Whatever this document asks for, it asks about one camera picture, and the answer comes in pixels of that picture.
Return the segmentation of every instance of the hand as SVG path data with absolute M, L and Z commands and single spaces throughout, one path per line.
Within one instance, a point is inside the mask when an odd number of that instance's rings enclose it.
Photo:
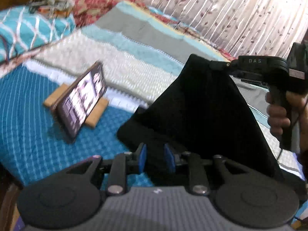
M 300 148 L 301 151 L 308 149 L 308 106 L 306 105 L 305 96 L 298 95 L 292 92 L 286 93 L 287 101 L 293 107 L 294 110 L 301 113 L 298 121 L 300 125 Z M 274 105 L 273 99 L 270 93 L 266 94 L 266 102 L 269 103 L 267 107 L 267 113 L 269 115 L 268 124 L 271 129 L 270 132 L 273 136 L 279 137 L 283 133 L 283 129 L 290 126 L 290 120 L 286 117 L 287 111 L 285 108 Z

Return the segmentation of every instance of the gray ribbed panel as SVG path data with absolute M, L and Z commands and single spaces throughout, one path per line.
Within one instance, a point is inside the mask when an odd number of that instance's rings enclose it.
M 208 198 L 190 195 L 184 187 L 159 189 L 134 187 L 124 196 L 110 197 L 91 220 L 65 231 L 256 231 L 226 220 Z M 29 226 L 24 229 L 38 230 Z M 285 225 L 268 230 L 293 229 Z

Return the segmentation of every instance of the phone screen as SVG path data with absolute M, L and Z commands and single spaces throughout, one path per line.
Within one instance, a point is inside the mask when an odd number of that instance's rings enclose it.
M 59 103 L 57 113 L 71 138 L 76 137 L 87 116 L 106 90 L 103 66 L 100 63 L 94 66 Z

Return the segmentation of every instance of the finger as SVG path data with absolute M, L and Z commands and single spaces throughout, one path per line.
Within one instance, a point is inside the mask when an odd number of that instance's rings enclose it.
M 273 101 L 273 98 L 272 98 L 272 95 L 270 94 L 270 92 L 267 92 L 266 95 L 265 95 L 265 101 L 269 104 L 273 104 L 274 101 Z
M 282 128 L 279 128 L 279 127 L 272 127 L 272 128 L 270 129 L 270 133 L 271 133 L 273 136 L 275 136 L 275 137 L 278 138 L 279 136 L 282 135 L 283 130 L 282 130 Z
M 299 95 L 296 93 L 292 93 L 290 91 L 287 91 L 286 98 L 287 101 L 290 103 L 292 107 L 295 107 L 299 110 L 303 109 L 306 105 L 306 95 Z
M 285 108 L 274 104 L 270 104 L 266 111 L 272 117 L 285 118 L 287 116 L 287 110 Z
M 278 127 L 278 128 L 285 128 L 285 127 L 289 127 L 291 122 L 288 118 L 275 118 L 275 117 L 269 117 L 269 119 L 267 120 L 267 123 L 271 126 L 271 127 Z

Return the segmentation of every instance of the black circular disc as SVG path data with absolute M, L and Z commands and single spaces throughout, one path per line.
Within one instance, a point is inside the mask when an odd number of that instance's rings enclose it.
M 215 202 L 227 219 L 251 228 L 282 226 L 298 209 L 295 192 L 284 185 L 227 183 L 218 189 Z
M 91 218 L 100 206 L 100 191 L 90 182 L 71 177 L 62 184 L 38 183 L 22 190 L 17 207 L 23 221 L 38 228 L 60 229 Z

